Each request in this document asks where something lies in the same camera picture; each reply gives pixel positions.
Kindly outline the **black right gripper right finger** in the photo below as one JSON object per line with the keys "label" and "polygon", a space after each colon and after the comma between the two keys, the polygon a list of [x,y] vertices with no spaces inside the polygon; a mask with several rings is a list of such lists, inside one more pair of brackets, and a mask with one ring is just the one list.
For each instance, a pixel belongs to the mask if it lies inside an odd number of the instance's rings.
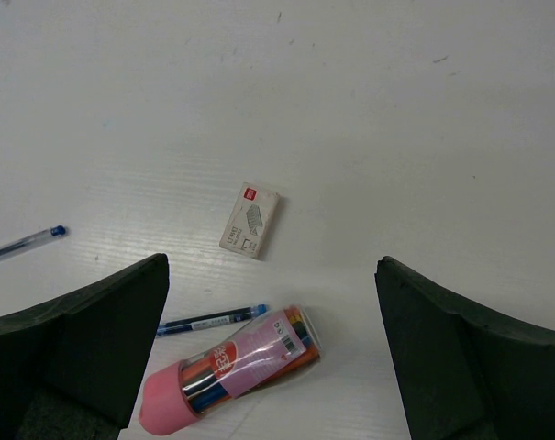
{"label": "black right gripper right finger", "polygon": [[555,439],[555,331],[384,257],[375,283],[414,439]]}

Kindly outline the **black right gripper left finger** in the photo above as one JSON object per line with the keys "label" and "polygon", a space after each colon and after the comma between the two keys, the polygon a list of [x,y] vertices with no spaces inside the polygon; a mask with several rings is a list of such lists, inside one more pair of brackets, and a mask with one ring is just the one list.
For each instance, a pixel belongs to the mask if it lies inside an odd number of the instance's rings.
{"label": "black right gripper left finger", "polygon": [[0,317],[0,439],[116,439],[128,427],[169,290],[154,254]]}

